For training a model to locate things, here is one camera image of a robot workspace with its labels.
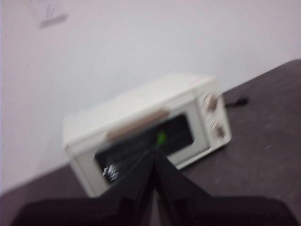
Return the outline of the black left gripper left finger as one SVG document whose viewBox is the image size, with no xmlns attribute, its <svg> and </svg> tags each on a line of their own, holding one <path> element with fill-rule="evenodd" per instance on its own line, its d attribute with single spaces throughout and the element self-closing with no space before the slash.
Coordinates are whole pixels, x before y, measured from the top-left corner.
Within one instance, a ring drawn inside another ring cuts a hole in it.
<svg viewBox="0 0 301 226">
<path fill-rule="evenodd" d="M 150 150 L 100 197 L 101 226 L 138 226 L 151 199 L 155 151 Z"/>
</svg>

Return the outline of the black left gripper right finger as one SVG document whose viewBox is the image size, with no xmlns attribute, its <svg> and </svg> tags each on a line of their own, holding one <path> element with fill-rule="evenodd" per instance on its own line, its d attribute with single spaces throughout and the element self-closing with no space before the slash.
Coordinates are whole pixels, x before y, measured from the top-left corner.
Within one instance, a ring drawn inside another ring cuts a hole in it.
<svg viewBox="0 0 301 226">
<path fill-rule="evenodd" d="M 199 226 L 199 204 L 208 193 L 186 178 L 161 151 L 154 152 L 155 188 L 173 226 Z"/>
</svg>

